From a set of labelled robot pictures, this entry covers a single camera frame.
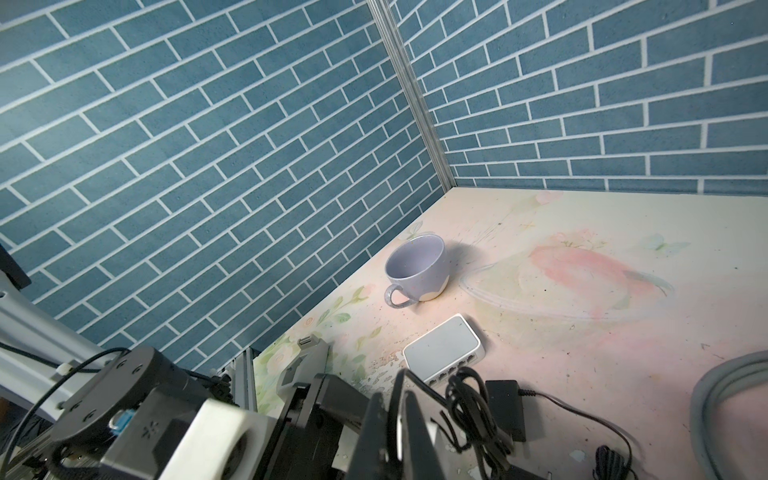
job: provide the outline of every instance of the mug rim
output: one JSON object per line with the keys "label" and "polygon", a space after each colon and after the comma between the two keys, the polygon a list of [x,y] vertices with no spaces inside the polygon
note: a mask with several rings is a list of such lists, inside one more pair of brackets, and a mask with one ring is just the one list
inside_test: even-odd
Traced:
{"label": "mug rim", "polygon": [[[388,268],[389,267],[389,261],[395,256],[395,253],[397,253],[398,250],[407,247],[413,240],[416,240],[417,238],[422,238],[422,237],[434,237],[434,238],[440,240],[440,247],[441,248],[440,248],[440,253],[438,253],[438,256],[428,266],[424,267],[424,269],[422,269],[420,272],[414,273],[413,275],[409,275],[409,276],[391,276],[391,275],[389,275],[389,268]],[[394,251],[389,254],[389,258],[387,258],[386,262],[384,263],[384,274],[387,275],[387,277],[390,278],[391,280],[407,280],[409,278],[413,278],[414,276],[421,275],[426,270],[429,270],[430,268],[432,268],[432,266],[434,266],[435,263],[437,263],[437,261],[440,260],[440,257],[442,257],[442,254],[444,252],[445,252],[445,240],[443,240],[442,237],[440,237],[438,234],[436,234],[436,233],[424,233],[423,235],[418,235],[418,236],[413,237],[412,239],[408,240],[403,245],[400,245],[399,247],[395,248]]]}

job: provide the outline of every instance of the mug handle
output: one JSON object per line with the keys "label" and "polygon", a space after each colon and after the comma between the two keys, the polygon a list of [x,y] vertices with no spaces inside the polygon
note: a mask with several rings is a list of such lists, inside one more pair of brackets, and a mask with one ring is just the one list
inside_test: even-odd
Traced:
{"label": "mug handle", "polygon": [[394,303],[392,301],[392,294],[395,292],[395,290],[400,290],[402,292],[402,287],[400,285],[392,284],[387,287],[386,291],[384,292],[384,301],[387,305],[391,306],[392,308],[405,308],[407,306],[411,306],[414,303],[418,303],[418,300],[414,300],[412,298],[407,299],[403,303]]}

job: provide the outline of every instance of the brick wallpaper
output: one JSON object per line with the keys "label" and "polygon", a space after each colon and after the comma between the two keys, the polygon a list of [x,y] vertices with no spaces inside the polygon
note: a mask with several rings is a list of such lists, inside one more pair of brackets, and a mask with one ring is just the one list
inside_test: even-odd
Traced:
{"label": "brick wallpaper", "polygon": [[0,242],[102,345],[263,349],[442,195],[367,5],[0,5]]}
{"label": "brick wallpaper", "polygon": [[768,2],[396,0],[460,186],[768,194]]}

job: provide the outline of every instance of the table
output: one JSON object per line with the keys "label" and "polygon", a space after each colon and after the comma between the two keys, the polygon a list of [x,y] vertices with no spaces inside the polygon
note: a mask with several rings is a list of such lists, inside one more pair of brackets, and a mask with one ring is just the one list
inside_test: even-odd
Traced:
{"label": "table", "polygon": [[[254,360],[259,411],[279,415],[276,378],[303,336],[331,345],[327,372],[387,400],[403,347],[463,313],[487,351],[475,367],[484,379],[517,379],[619,425],[640,478],[701,479],[687,426],[694,385],[768,347],[766,219],[759,197],[454,188]],[[426,232],[445,239],[449,284],[391,309],[384,263]],[[419,398],[429,417],[434,404]],[[524,406],[529,441],[514,463],[538,475],[591,478],[599,445],[625,449],[546,400]],[[768,472],[766,411],[768,386],[720,410],[721,440],[747,478]],[[343,436],[339,464],[353,443]],[[478,478],[473,455],[454,457],[454,478]]]}

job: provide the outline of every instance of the black power adapter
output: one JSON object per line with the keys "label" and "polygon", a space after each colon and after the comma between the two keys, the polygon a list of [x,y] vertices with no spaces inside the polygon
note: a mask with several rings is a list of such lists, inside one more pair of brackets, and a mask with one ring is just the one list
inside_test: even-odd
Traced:
{"label": "black power adapter", "polygon": [[517,380],[487,380],[488,407],[496,425],[515,442],[525,442],[523,401]]}

